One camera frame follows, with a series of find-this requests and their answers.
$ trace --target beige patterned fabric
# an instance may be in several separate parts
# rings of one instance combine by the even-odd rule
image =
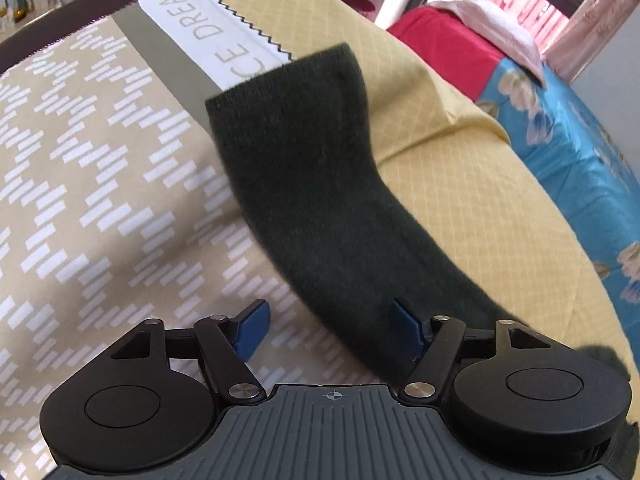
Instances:
[[[338,0],[223,1],[295,57],[347,41],[380,173],[405,207],[508,310],[635,370],[593,267],[497,123]],[[190,326],[265,297],[272,330],[251,366],[266,387],[376,380],[273,269],[210,137],[112,19],[0,77],[0,114],[2,476],[53,468],[42,401],[146,317]]]

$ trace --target silver bolt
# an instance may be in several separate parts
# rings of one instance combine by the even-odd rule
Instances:
[[[404,392],[409,397],[426,399],[427,397],[431,397],[436,392],[436,389],[429,383],[410,383],[404,387]]]
[[[260,388],[251,383],[234,384],[229,388],[229,395],[236,399],[253,399],[260,394]]]

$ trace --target red fabric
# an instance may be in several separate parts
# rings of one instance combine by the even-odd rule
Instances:
[[[505,57],[457,17],[433,7],[410,10],[388,31],[474,102]]]

